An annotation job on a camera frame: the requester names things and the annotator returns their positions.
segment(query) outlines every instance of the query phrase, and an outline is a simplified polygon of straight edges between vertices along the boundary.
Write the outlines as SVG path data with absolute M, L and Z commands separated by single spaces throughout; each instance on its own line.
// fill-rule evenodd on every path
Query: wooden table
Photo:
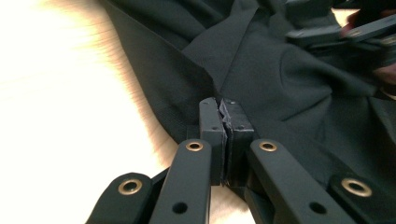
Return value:
M 114 178 L 170 165 L 177 144 L 101 5 L 7 1 L 0 19 L 0 223 L 84 223 Z M 254 221 L 214 187 L 210 223 Z

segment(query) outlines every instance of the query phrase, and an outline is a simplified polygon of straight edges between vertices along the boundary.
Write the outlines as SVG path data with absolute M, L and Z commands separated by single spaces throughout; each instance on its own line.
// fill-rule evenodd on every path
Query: black fabric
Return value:
M 396 102 L 374 98 L 373 80 L 331 64 L 339 55 L 323 61 L 285 43 L 295 24 L 282 1 L 102 2 L 178 142 L 198 124 L 198 102 L 219 94 L 239 102 L 259 137 L 282 143 L 324 188 L 332 175 L 353 172 L 396 195 Z M 332 22 L 329 10 L 309 26 Z

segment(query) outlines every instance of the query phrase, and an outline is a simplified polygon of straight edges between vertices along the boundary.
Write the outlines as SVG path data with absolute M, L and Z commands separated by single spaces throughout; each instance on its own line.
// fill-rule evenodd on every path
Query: table surface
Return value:
M 20 0 L 0 10 L 0 223 L 84 223 L 114 178 L 171 164 L 177 144 L 101 5 Z M 212 187 L 210 223 L 254 221 Z

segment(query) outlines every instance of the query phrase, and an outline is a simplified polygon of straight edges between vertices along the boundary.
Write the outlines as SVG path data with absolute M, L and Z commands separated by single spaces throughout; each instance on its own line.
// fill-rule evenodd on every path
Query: black cloth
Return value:
M 285 43 L 282 0 L 102 0 L 158 120 L 177 141 L 206 97 L 241 104 L 326 188 L 354 172 L 396 195 L 396 102 L 374 81 Z M 335 24 L 328 15 L 309 27 Z

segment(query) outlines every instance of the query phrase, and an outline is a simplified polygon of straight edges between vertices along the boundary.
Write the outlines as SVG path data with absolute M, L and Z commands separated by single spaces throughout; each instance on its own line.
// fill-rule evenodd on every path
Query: light wood surface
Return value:
M 0 19 L 0 223 L 84 223 L 114 178 L 170 165 L 177 144 L 101 5 L 7 1 Z M 215 187 L 210 223 L 254 221 Z

